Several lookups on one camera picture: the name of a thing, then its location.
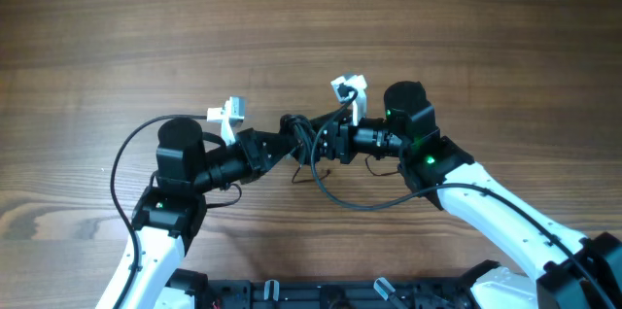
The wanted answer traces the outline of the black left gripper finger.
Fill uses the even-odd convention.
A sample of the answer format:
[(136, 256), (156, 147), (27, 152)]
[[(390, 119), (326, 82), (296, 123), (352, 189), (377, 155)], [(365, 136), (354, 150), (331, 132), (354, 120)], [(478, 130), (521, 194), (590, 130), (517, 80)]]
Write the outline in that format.
[(289, 155), (298, 147), (298, 140), (289, 134), (267, 133), (264, 142), (270, 155)]
[(290, 154), (268, 154), (265, 160), (264, 172), (267, 173), (284, 159), (291, 159)]

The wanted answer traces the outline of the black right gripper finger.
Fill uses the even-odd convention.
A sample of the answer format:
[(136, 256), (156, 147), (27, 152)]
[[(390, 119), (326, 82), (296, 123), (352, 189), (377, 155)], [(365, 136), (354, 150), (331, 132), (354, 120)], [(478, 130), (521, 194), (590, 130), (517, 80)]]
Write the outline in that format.
[(320, 139), (313, 150), (306, 150), (305, 163), (311, 164), (319, 162), (323, 157), (327, 156), (327, 151), (329, 149), (330, 145), (328, 145), (324, 139)]
[(340, 114), (338, 114), (338, 110), (334, 112), (316, 117), (310, 121), (314, 130), (319, 130), (325, 123), (337, 121), (346, 121), (349, 122), (351, 117), (351, 111), (349, 109), (343, 110)]

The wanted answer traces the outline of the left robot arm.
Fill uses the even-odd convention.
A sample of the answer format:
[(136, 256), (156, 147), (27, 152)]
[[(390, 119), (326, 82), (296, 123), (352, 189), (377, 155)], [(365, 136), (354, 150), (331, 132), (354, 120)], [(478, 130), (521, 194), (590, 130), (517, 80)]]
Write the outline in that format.
[(298, 145), (292, 135), (254, 129), (228, 144), (204, 131), (200, 120), (158, 118), (157, 169), (132, 214), (122, 217), (128, 242), (98, 307), (155, 307), (212, 207), (205, 193), (259, 179)]

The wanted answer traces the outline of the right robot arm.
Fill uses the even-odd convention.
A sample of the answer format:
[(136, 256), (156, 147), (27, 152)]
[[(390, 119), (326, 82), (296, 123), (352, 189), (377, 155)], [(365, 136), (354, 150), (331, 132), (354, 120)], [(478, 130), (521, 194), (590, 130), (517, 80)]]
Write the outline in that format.
[(460, 308), (618, 308), (621, 242), (604, 232), (589, 238), (557, 223), (498, 183), (472, 155), (441, 135), (420, 83), (387, 88), (385, 116), (366, 116), (366, 82), (339, 77), (331, 86), (340, 108), (315, 124), (310, 161), (348, 163), (358, 154), (395, 156), (410, 192), (481, 232), (520, 268), (495, 261), (466, 273)]

